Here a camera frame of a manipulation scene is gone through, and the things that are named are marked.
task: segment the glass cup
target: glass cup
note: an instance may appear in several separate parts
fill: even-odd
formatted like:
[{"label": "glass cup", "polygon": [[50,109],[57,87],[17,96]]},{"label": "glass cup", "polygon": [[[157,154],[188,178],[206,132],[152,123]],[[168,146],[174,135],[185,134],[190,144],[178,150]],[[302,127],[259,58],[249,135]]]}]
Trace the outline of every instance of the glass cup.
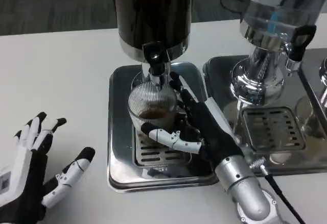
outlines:
[{"label": "glass cup", "polygon": [[164,130],[170,130],[174,124],[177,109],[177,96],[173,88],[163,85],[158,90],[152,82],[145,82],[131,90],[128,97],[128,112],[140,140],[153,144],[141,131],[141,126],[149,122]]}]

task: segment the stainless steel tray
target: stainless steel tray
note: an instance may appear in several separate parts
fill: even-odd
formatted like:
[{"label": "stainless steel tray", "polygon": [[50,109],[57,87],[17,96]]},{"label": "stainless steel tray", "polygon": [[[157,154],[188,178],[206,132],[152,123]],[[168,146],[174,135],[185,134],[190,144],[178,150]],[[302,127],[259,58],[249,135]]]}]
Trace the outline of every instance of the stainless steel tray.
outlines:
[{"label": "stainless steel tray", "polygon": [[[200,71],[191,63],[173,63],[172,70],[181,74],[200,101],[205,100],[205,90]],[[108,128],[108,184],[117,192],[144,191],[162,188],[211,185],[218,181],[210,165],[198,155],[183,160],[168,148],[155,152],[136,140],[134,128],[127,111],[127,98],[134,77],[141,71],[140,65],[123,66],[115,70],[109,85],[109,128]],[[159,155],[171,154],[170,160],[162,161]],[[157,157],[158,163],[142,164],[142,158]]]}]

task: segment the robotic hand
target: robotic hand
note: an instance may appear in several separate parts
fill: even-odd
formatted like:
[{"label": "robotic hand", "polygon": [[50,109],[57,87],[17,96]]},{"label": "robotic hand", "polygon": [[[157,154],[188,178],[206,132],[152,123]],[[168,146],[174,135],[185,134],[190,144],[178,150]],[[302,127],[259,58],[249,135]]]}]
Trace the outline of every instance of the robotic hand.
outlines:
[{"label": "robotic hand", "polygon": [[168,147],[200,154],[207,159],[225,191],[236,203],[241,222],[286,223],[277,211],[276,200],[260,187],[216,102],[212,97],[199,102],[182,76],[175,72],[170,76],[170,85],[180,94],[189,124],[200,132],[202,139],[184,141],[180,139],[180,131],[169,133],[148,122],[141,127],[143,133]]},{"label": "robotic hand", "polygon": [[53,133],[66,123],[65,118],[48,120],[39,113],[14,136],[16,158],[11,171],[0,170],[0,223],[35,224],[47,208],[62,200],[90,165],[95,150],[86,147],[77,158],[43,184],[47,153]]}]

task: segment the black cable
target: black cable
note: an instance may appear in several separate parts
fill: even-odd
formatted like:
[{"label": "black cable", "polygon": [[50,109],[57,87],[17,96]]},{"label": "black cable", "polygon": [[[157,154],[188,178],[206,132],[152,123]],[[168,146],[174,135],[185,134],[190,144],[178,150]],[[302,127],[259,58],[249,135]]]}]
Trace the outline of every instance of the black cable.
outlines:
[{"label": "black cable", "polygon": [[293,206],[288,202],[286,197],[283,195],[282,190],[278,187],[277,182],[272,177],[272,174],[268,174],[265,176],[265,179],[270,184],[272,189],[274,189],[275,193],[281,198],[281,200],[284,202],[284,204],[287,206],[287,208],[292,212],[292,214],[295,216],[295,218],[298,220],[300,224],[306,224],[304,220],[301,218],[301,216],[296,212],[296,210],[293,208]]}]

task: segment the drip tray grate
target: drip tray grate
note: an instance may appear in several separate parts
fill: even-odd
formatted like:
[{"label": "drip tray grate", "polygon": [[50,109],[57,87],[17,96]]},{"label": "drip tray grate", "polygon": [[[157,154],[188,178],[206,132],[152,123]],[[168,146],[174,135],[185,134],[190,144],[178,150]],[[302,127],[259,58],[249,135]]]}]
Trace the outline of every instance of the drip tray grate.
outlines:
[{"label": "drip tray grate", "polygon": [[245,108],[243,122],[257,152],[302,150],[305,141],[288,107]]},{"label": "drip tray grate", "polygon": [[135,158],[139,166],[156,166],[162,164],[186,164],[191,154],[174,150],[159,143],[149,145],[135,135]]}]

